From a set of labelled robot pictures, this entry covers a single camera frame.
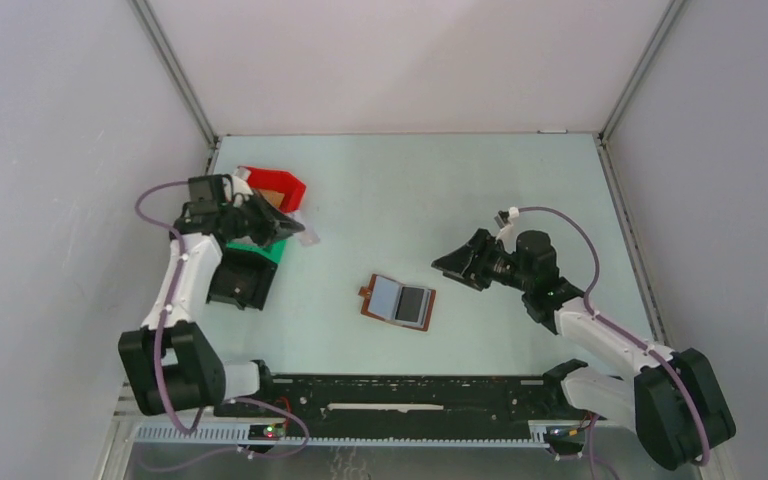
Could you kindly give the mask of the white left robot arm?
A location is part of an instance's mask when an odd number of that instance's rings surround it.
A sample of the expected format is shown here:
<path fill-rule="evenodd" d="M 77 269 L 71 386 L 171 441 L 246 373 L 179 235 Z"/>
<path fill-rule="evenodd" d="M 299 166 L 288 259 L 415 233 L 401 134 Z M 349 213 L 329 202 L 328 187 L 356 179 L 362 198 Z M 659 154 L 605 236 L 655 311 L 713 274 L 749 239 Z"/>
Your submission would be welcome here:
<path fill-rule="evenodd" d="M 183 186 L 189 198 L 171 223 L 147 215 L 143 202 L 166 187 Z M 122 333 L 117 348 L 139 411 L 167 415 L 221 404 L 231 391 L 225 367 L 199 326 L 210 286 L 227 245 L 248 239 L 270 247 L 305 231 L 246 180 L 228 174 L 190 177 L 142 193 L 138 217 L 162 228 L 169 263 L 158 296 L 140 326 Z"/>

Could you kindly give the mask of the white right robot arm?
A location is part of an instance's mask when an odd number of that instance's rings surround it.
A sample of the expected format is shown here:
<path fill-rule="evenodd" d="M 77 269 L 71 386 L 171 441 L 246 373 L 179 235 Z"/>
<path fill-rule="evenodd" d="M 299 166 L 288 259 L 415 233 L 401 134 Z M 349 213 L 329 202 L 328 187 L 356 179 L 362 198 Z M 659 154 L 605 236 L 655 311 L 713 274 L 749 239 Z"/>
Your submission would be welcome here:
<path fill-rule="evenodd" d="M 532 320 L 579 345 L 617 374 L 585 363 L 554 369 L 558 379 L 541 392 L 545 411 L 566 418 L 585 410 L 636 434 L 658 465 L 675 470 L 705 466 L 713 450 L 736 434 L 736 424 L 709 359 L 699 350 L 676 351 L 631 333 L 597 310 L 596 281 L 580 289 L 563 277 L 550 236 L 518 234 L 513 250 L 504 237 L 522 207 L 499 212 L 497 233 L 477 230 L 461 247 L 432 262 L 445 277 L 476 291 L 499 283 L 521 292 Z"/>

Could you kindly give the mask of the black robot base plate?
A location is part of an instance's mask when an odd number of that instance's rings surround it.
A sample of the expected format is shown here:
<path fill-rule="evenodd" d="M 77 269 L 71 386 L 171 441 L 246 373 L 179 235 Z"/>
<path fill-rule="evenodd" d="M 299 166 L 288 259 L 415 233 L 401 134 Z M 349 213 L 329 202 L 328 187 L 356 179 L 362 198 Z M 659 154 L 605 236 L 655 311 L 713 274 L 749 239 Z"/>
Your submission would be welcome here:
<path fill-rule="evenodd" d="M 330 441 L 539 441 L 590 419 L 545 375 L 272 373 L 256 396 L 303 421 L 292 434 Z"/>

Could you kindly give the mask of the brown leather card holder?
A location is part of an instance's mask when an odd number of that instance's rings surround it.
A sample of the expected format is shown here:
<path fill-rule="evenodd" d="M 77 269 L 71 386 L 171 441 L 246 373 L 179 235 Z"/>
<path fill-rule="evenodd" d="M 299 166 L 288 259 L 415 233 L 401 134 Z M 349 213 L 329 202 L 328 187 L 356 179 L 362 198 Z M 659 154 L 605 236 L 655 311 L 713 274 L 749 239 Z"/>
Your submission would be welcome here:
<path fill-rule="evenodd" d="M 409 330 L 426 332 L 437 292 L 434 289 L 406 285 L 389 277 L 372 274 L 358 291 L 362 298 L 360 314 Z"/>

